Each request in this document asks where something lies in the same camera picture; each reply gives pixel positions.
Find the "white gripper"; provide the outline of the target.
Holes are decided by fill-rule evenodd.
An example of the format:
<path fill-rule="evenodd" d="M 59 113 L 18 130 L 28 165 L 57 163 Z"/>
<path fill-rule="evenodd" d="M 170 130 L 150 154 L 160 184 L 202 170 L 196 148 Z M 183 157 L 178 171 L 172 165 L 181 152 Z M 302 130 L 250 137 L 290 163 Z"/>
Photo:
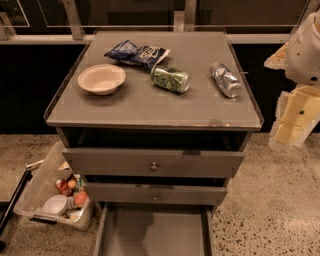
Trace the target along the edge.
<path fill-rule="evenodd" d="M 269 146 L 273 150 L 299 147 L 320 121 L 320 87 L 316 86 L 320 84 L 320 11 L 311 13 L 264 66 L 285 69 L 286 77 L 298 83 L 278 98 Z"/>

